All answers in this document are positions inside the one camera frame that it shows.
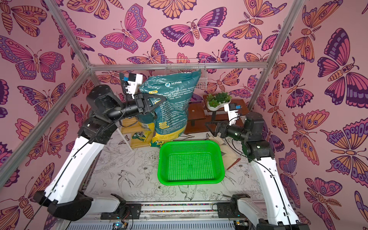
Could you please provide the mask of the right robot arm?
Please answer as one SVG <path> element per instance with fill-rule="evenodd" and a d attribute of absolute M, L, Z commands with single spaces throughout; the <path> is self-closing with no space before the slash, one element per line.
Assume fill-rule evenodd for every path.
<path fill-rule="evenodd" d="M 307 230 L 309 226 L 300 221 L 293 210 L 281 183 L 274 151 L 264 140 L 262 130 L 264 119 L 260 113 L 246 114 L 242 126 L 230 121 L 205 123 L 212 136 L 223 140 L 232 138 L 242 145 L 241 156 L 248 159 L 256 172 L 266 206 L 263 212 L 251 203 L 248 195 L 234 195 L 231 199 L 232 211 L 243 214 L 257 230 Z"/>

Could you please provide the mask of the green fertilizer bag plant picture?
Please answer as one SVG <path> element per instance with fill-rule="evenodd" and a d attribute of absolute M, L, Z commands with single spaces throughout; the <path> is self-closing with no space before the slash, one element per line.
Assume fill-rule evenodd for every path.
<path fill-rule="evenodd" d="M 180 137 L 188 122 L 189 102 L 194 93 L 201 70 L 192 73 L 175 73 L 153 76 L 144 82 L 140 91 L 166 97 L 167 104 L 155 114 L 154 136 L 151 147 L 161 147 L 164 143 Z"/>

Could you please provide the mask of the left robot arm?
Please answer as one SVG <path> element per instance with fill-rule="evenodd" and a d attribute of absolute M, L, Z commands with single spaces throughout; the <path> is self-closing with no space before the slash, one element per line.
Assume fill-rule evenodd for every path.
<path fill-rule="evenodd" d="M 94 114 L 79 129 L 74 147 L 56 178 L 34 196 L 51 216 L 69 221 L 80 220 L 87 214 L 114 213 L 121 208 L 124 200 L 120 196 L 90 197 L 79 187 L 117 130 L 118 121 L 150 113 L 166 101 L 162 95 L 139 93 L 123 103 L 108 85 L 94 87 L 86 99 Z"/>

